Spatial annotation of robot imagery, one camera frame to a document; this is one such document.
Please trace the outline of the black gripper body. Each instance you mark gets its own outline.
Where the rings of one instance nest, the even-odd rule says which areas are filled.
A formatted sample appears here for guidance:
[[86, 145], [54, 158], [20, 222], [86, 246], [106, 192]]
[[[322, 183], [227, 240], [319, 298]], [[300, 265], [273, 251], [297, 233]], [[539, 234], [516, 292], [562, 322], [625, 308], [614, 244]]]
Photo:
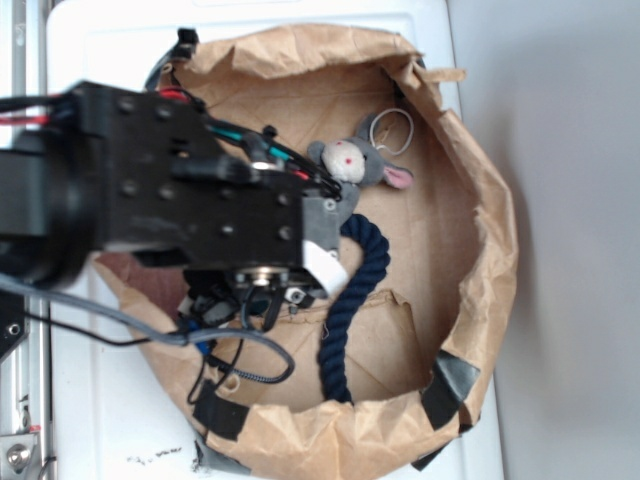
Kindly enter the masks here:
[[224, 327], [242, 307], [273, 327], [283, 302], [306, 308], [341, 290], [340, 203], [299, 173], [263, 170], [257, 183], [198, 184], [204, 196], [176, 207], [193, 219], [191, 245], [166, 252], [106, 253], [105, 269], [160, 309], [176, 307]]

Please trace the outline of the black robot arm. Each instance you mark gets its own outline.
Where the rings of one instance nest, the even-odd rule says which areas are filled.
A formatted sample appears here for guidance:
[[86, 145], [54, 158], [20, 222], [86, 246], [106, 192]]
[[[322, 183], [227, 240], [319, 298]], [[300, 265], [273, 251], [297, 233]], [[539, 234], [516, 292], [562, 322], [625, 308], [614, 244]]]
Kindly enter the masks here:
[[177, 87], [82, 82], [1, 103], [21, 125], [1, 152], [1, 270], [63, 288], [97, 251], [147, 268], [216, 271], [235, 287], [319, 298], [348, 276], [338, 259], [338, 183], [256, 132], [212, 117]]

